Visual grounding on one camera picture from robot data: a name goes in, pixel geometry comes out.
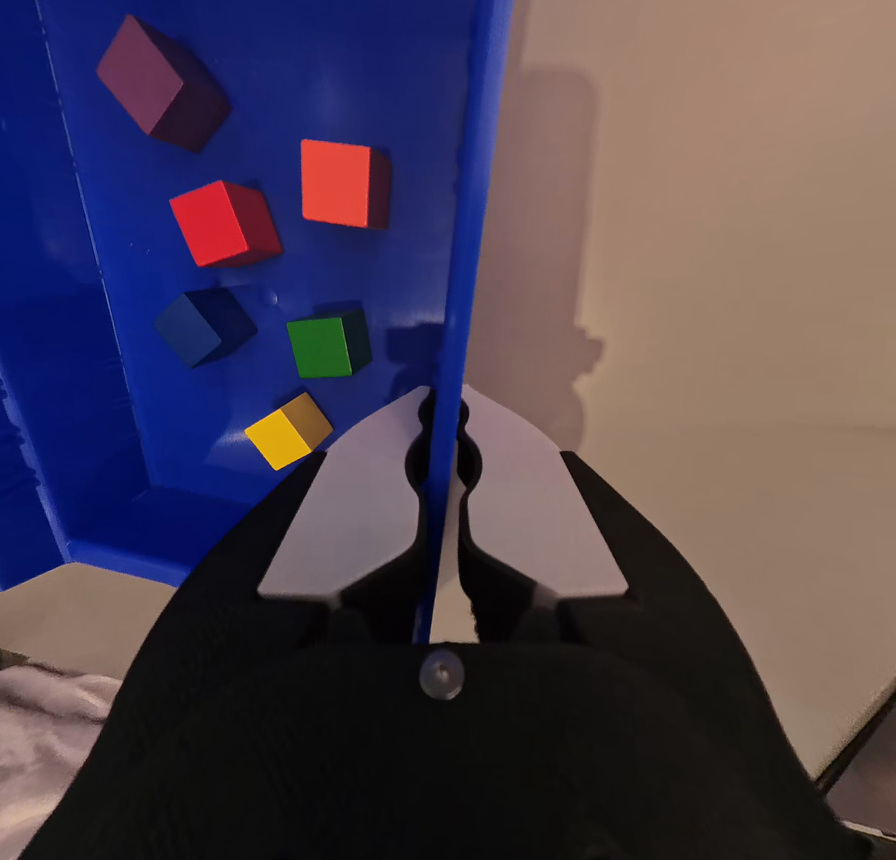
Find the person's pale clothing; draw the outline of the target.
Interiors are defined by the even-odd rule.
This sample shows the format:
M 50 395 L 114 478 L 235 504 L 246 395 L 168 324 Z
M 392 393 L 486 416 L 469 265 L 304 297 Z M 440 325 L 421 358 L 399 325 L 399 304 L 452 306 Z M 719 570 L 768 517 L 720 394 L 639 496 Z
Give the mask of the person's pale clothing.
M 86 761 L 121 687 L 2 650 L 1 857 L 18 858 Z

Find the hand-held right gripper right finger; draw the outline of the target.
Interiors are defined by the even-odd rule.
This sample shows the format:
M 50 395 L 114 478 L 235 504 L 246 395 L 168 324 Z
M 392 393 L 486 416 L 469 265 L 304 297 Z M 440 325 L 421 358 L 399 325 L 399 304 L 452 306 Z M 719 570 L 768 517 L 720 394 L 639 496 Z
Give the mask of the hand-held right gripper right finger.
M 458 572 L 481 642 L 509 640 L 532 608 L 623 597 L 628 583 L 562 451 L 470 385 L 457 432 Z

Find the green wooden cube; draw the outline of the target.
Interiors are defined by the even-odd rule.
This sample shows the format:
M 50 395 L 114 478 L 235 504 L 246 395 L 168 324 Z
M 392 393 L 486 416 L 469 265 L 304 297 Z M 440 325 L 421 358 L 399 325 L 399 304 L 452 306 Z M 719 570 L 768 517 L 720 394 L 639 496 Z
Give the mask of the green wooden cube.
M 348 377 L 373 359 L 360 307 L 316 313 L 286 325 L 297 372 L 303 380 Z

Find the orange wooden cube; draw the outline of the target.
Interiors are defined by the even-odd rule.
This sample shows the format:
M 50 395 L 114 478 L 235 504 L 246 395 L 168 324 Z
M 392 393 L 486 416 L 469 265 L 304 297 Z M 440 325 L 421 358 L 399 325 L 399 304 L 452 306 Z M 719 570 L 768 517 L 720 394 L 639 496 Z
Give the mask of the orange wooden cube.
M 327 140 L 300 142 L 301 212 L 344 227 L 389 227 L 392 161 L 379 149 Z

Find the yellow wooden cube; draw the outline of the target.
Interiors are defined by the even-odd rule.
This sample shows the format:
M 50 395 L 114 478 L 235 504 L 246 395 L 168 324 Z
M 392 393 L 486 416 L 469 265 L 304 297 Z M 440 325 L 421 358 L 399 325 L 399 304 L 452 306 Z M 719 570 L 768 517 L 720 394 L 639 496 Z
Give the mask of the yellow wooden cube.
M 244 430 L 275 471 L 316 451 L 332 432 L 332 424 L 307 392 Z

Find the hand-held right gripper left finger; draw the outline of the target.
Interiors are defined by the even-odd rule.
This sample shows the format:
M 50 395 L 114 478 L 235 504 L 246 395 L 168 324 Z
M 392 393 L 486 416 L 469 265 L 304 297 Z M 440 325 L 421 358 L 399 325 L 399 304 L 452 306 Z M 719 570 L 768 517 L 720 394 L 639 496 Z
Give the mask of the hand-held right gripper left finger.
M 411 642 L 428 579 L 434 390 L 419 386 L 324 455 L 259 595 L 357 611 L 379 642 Z

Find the purple wooden cube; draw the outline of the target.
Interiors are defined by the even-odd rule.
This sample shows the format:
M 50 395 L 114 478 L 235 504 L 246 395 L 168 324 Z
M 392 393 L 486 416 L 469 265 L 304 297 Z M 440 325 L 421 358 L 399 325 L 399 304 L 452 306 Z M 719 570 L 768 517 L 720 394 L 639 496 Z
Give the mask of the purple wooden cube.
M 217 78 L 190 49 L 131 14 L 96 73 L 146 135 L 192 153 L 204 149 L 232 111 Z

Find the red wooden cube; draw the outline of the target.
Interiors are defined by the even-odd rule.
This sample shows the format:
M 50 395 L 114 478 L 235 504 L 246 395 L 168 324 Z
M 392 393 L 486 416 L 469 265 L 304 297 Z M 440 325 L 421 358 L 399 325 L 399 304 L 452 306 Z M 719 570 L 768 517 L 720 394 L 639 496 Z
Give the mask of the red wooden cube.
M 221 180 L 175 196 L 169 205 L 199 268 L 246 267 L 283 253 L 259 189 Z

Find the blue wooden cube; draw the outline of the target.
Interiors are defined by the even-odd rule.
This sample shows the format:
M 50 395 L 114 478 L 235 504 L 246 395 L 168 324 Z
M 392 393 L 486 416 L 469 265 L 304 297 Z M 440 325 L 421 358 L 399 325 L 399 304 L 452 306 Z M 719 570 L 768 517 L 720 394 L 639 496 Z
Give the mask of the blue wooden cube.
M 191 369 L 232 355 L 258 333 L 251 317 L 226 287 L 180 294 L 158 315 L 154 326 Z

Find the blue plastic bin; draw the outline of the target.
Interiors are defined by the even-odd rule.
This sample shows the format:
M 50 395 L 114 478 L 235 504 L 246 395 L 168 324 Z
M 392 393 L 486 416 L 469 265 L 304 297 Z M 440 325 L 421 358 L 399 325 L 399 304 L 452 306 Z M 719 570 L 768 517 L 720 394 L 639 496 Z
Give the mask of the blue plastic bin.
M 79 562 L 179 587 L 286 481 L 434 390 L 432 620 L 514 0 L 2 0 L 2 587 Z M 232 111 L 200 153 L 146 135 L 96 73 L 131 14 L 190 49 Z M 300 142 L 392 161 L 389 227 L 301 212 Z M 169 205 L 263 192 L 283 253 L 199 268 Z M 226 287 L 258 333 L 187 367 L 154 326 Z M 303 380 L 288 322 L 360 307 L 372 362 Z M 332 434 L 275 471 L 244 430 L 307 392 Z

